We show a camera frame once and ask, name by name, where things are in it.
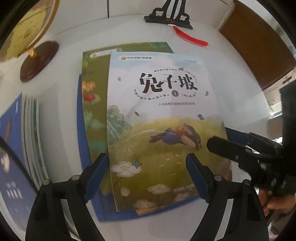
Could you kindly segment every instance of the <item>brown wooden panel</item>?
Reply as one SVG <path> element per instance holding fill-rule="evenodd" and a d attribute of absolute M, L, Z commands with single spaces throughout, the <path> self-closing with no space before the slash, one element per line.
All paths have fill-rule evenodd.
<path fill-rule="evenodd" d="M 221 33 L 244 58 L 260 87 L 286 75 L 296 60 L 278 34 L 255 12 L 234 0 L 235 10 Z"/>

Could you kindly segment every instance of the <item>brown round base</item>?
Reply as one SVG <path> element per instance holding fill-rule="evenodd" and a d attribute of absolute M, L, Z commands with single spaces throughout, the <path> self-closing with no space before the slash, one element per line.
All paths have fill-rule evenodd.
<path fill-rule="evenodd" d="M 20 69 L 20 80 L 28 82 L 45 68 L 59 49 L 56 41 L 47 41 L 36 47 L 37 56 L 28 56 Z"/>

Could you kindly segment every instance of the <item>grass field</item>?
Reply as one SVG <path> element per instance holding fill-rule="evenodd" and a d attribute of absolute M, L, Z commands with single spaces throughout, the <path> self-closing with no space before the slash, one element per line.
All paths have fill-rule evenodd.
<path fill-rule="evenodd" d="M 201 137 L 202 148 L 195 150 L 183 144 L 168 145 L 161 140 L 149 143 L 150 136 L 164 132 L 167 128 L 175 129 L 186 123 L 192 126 Z M 129 136 L 108 146 L 110 166 L 121 160 L 142 163 L 142 172 L 133 177 L 119 178 L 111 172 L 113 193 L 118 211 L 134 210 L 133 204 L 138 199 L 154 202 L 157 206 L 171 204 L 178 193 L 197 195 L 192 187 L 192 180 L 185 167 L 185 157 L 194 153 L 203 165 L 207 165 L 214 174 L 225 176 L 229 173 L 230 161 L 207 150 L 207 140 L 212 136 L 226 138 L 226 132 L 214 120 L 196 120 L 190 118 L 158 119 L 149 123 L 133 125 Z M 165 184 L 170 192 L 154 195 L 147 188 L 156 184 Z M 128 196 L 121 196 L 122 186 L 130 189 Z"/>

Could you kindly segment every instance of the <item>tassel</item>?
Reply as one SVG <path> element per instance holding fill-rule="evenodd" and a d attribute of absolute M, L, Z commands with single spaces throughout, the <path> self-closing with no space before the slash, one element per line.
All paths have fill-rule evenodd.
<path fill-rule="evenodd" d="M 188 34 L 182 32 L 180 29 L 178 29 L 178 28 L 177 28 L 175 25 L 173 25 L 173 24 L 169 24 L 169 26 L 171 26 L 171 27 L 174 28 L 176 34 L 177 34 L 180 38 L 186 40 L 186 41 L 189 42 L 189 43 L 192 43 L 192 44 L 198 45 L 198 46 L 200 46 L 200 47 L 207 47 L 207 46 L 209 45 L 208 42 L 206 42 L 206 41 L 202 41 L 202 40 L 199 40 L 199 39 L 192 38 L 192 37 L 189 36 Z"/>

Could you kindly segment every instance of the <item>white table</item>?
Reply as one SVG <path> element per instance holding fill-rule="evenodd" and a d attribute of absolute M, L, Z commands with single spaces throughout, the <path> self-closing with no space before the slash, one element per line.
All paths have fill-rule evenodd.
<path fill-rule="evenodd" d="M 225 126 L 240 131 L 253 131 L 267 136 L 268 105 L 251 70 L 234 47 L 213 27 L 191 21 L 189 35 L 209 42 L 201 48 L 179 38 L 174 30 L 163 24 L 145 23 L 143 16 L 123 16 L 87 23 L 67 30 L 53 39 L 59 51 L 49 65 L 29 83 L 19 79 L 25 56 L 5 74 L 0 83 L 0 114 L 23 91 L 40 100 L 40 132 L 46 167 L 52 181 L 65 181 L 82 172 L 76 126 L 78 76 L 82 52 L 132 42 L 169 44 L 174 53 L 200 56 L 212 75 Z M 234 180 L 246 177 L 234 170 Z M 109 240 L 190 240 L 207 204 L 197 200 L 180 208 L 155 216 L 131 221 L 98 223 L 92 206 L 89 210 L 102 235 Z M 225 232 L 231 206 L 218 236 Z"/>

